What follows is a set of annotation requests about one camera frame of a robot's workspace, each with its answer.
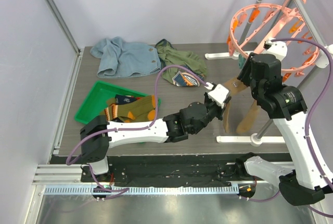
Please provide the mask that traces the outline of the brown ribbed sock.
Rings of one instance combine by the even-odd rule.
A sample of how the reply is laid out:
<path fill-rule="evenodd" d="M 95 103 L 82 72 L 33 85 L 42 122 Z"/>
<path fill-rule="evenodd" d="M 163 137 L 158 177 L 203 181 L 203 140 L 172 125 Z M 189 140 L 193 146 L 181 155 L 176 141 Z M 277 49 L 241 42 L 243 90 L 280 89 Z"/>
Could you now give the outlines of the brown ribbed sock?
<path fill-rule="evenodd" d="M 247 88 L 247 86 L 242 81 L 240 81 L 237 77 L 231 78 L 230 80 L 226 81 L 225 83 L 223 83 L 223 86 L 229 90 L 229 96 L 231 98 Z M 230 102 L 231 102 L 231 99 L 226 104 L 225 111 L 223 113 L 223 127 L 227 134 L 230 133 L 229 121 L 228 121 L 229 111 L 230 111 Z"/>
<path fill-rule="evenodd" d="M 249 111 L 247 112 L 245 117 L 237 126 L 236 133 L 243 134 L 245 132 L 248 132 L 253 127 L 259 111 L 260 107 L 257 105 L 257 101 L 255 100 L 251 105 L 251 107 L 249 108 Z"/>

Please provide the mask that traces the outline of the olive orange sock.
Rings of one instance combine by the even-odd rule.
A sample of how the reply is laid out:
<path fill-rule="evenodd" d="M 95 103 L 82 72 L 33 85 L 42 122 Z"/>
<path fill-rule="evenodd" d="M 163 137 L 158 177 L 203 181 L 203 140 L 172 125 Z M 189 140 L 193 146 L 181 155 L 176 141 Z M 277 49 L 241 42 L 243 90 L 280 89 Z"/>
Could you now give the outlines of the olive orange sock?
<path fill-rule="evenodd" d="M 139 115 L 156 109 L 156 105 L 154 95 L 141 97 L 135 102 L 123 105 L 116 104 L 115 98 L 110 98 L 107 100 L 107 107 L 100 112 L 100 115 L 104 115 L 108 121 L 120 116 L 134 120 Z"/>
<path fill-rule="evenodd" d="M 155 117 L 155 113 L 156 113 L 156 110 L 153 109 L 149 112 L 145 112 L 145 113 L 139 115 L 134 120 L 132 120 L 128 117 L 120 116 L 120 117 L 114 118 L 112 121 L 113 122 L 119 122 L 119 123 L 150 122 L 150 121 L 153 121 L 153 119 Z"/>

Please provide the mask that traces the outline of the navy santa sock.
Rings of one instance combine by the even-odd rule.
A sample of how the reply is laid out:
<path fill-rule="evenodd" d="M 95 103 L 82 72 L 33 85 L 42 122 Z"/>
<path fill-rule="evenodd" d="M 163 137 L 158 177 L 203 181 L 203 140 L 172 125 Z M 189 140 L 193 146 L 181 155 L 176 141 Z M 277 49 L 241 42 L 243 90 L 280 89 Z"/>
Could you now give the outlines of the navy santa sock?
<path fill-rule="evenodd" d="M 141 99 L 141 97 L 115 95 L 115 101 L 118 105 L 128 104 Z"/>

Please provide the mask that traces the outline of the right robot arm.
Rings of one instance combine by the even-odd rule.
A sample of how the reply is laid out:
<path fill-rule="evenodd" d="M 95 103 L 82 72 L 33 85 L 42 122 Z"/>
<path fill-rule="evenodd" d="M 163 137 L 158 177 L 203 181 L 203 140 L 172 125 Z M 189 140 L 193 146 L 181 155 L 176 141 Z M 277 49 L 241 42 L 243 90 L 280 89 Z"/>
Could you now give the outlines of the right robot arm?
<path fill-rule="evenodd" d="M 238 76 L 249 86 L 257 105 L 279 129 L 294 169 L 268 162 L 254 153 L 236 160 L 235 174 L 255 176 L 276 186 L 293 206 L 315 204 L 332 193 L 332 172 L 325 164 L 310 129 L 308 108 L 301 92 L 282 83 L 281 61 L 272 54 L 251 53 Z"/>

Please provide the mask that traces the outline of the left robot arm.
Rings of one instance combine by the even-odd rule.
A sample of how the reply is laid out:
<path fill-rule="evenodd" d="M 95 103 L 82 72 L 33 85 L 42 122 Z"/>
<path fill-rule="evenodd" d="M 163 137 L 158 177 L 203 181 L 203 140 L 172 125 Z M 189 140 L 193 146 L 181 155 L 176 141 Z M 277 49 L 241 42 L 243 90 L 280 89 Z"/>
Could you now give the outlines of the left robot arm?
<path fill-rule="evenodd" d="M 198 134 L 214 119 L 222 120 L 226 104 L 231 96 L 222 93 L 214 96 L 205 93 L 204 103 L 193 102 L 179 112 L 157 119 L 153 124 L 119 123 L 106 120 L 99 115 L 80 130 L 82 140 L 78 161 L 89 164 L 93 176 L 100 182 L 111 175 L 107 152 L 109 149 L 139 142 L 175 143 Z"/>

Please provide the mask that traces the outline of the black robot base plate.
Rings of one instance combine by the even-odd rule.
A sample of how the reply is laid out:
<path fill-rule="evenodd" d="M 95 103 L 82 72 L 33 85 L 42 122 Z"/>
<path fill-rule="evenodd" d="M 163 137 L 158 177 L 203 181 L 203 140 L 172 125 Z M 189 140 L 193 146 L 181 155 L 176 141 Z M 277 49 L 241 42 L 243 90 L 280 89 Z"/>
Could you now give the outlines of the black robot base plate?
<path fill-rule="evenodd" d="M 244 154 L 185 154 L 108 156 L 109 170 L 99 182 L 117 187 L 217 187 L 259 176 L 240 174 L 237 160 Z"/>

